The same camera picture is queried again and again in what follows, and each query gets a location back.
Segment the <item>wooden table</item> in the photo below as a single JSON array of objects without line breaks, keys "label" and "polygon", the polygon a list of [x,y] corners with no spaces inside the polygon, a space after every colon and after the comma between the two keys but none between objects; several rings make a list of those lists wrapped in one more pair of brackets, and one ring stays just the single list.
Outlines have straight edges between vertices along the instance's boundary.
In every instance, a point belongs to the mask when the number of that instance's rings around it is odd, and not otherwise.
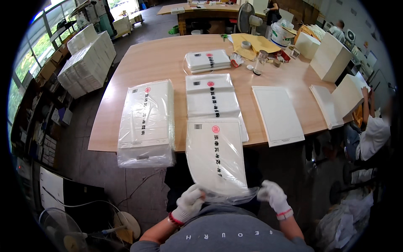
[{"label": "wooden table", "polygon": [[[171,14],[172,8],[183,7],[185,13],[178,14],[178,26],[180,35],[187,35],[186,32],[186,19],[196,19],[196,18],[229,18],[237,19],[238,11],[241,7],[237,4],[214,4],[208,5],[204,4],[205,9],[192,9],[188,3],[182,4],[170,4],[163,6],[157,15]],[[261,14],[256,14],[256,16],[267,20],[266,16]]]},{"label": "wooden table", "polygon": [[[175,107],[175,150],[184,151],[186,144],[187,105],[185,72],[190,74],[184,62],[188,52],[225,49],[232,53],[233,46],[228,40],[223,42],[220,35],[189,35],[153,40],[131,46],[112,76],[92,127],[88,149],[115,152],[117,150],[120,119],[127,89],[139,84],[171,79],[174,87]],[[309,90],[310,85],[321,85],[333,91],[334,83],[320,80],[309,66],[310,60],[300,55],[287,64],[276,68],[265,64],[261,76],[246,69],[250,61],[239,68],[223,69],[214,73],[230,73],[235,93],[249,135],[244,145],[267,142],[266,133],[258,105],[251,86],[284,87],[293,102],[304,134],[327,129],[320,108]],[[345,122],[352,120],[349,116]]]}]

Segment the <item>white cotton glove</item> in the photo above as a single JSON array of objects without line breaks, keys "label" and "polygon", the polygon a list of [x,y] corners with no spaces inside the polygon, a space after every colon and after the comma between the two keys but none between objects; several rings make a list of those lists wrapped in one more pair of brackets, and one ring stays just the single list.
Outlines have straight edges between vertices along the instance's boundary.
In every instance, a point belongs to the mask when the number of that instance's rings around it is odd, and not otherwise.
[{"label": "white cotton glove", "polygon": [[172,211],[172,217],[179,224],[185,224],[188,220],[195,217],[202,208],[204,200],[201,197],[204,193],[198,186],[192,185],[182,193],[182,196],[177,200],[177,208]]},{"label": "white cotton glove", "polygon": [[233,53],[229,57],[231,63],[235,67],[239,67],[244,61],[242,60],[242,57],[239,54]]},{"label": "white cotton glove", "polygon": [[287,202],[287,195],[281,187],[273,182],[265,180],[258,192],[258,200],[269,202],[272,209],[277,213],[278,220],[284,220],[294,214]]}]

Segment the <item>hand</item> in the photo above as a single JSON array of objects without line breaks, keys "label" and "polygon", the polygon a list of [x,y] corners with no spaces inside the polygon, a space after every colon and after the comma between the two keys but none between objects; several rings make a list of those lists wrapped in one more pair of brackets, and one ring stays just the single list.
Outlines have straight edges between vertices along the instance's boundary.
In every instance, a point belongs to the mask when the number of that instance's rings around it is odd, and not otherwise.
[{"label": "hand", "polygon": [[258,192],[258,200],[269,202],[272,209],[277,213],[278,220],[284,220],[294,214],[288,205],[287,195],[275,182],[268,180],[262,182],[262,188]]},{"label": "hand", "polygon": [[364,96],[364,99],[368,99],[368,89],[366,87],[363,87],[361,89],[362,95]]},{"label": "hand", "polygon": [[200,212],[204,197],[205,193],[197,185],[192,185],[177,200],[178,207],[172,211],[172,217],[179,223],[185,224]]}]

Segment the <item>red stool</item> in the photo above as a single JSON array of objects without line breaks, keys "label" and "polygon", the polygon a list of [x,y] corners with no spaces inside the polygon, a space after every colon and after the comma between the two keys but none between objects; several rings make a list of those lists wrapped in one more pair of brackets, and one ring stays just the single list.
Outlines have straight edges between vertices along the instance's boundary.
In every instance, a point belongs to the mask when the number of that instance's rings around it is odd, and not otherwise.
[{"label": "red stool", "polygon": [[237,33],[237,19],[229,19],[231,24],[234,24],[234,33]]}]

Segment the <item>plastic bucket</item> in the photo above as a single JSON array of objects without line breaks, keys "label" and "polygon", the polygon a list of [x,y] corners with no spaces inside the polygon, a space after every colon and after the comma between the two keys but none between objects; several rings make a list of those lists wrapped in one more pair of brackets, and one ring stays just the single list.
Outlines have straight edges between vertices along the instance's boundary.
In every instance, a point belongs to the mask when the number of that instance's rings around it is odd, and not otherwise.
[{"label": "plastic bucket", "polygon": [[190,34],[192,34],[192,35],[200,35],[201,32],[200,32],[200,30],[193,30]]},{"label": "plastic bucket", "polygon": [[271,40],[279,46],[287,47],[291,43],[291,39],[295,37],[294,34],[283,29],[279,23],[273,23],[271,28]]}]

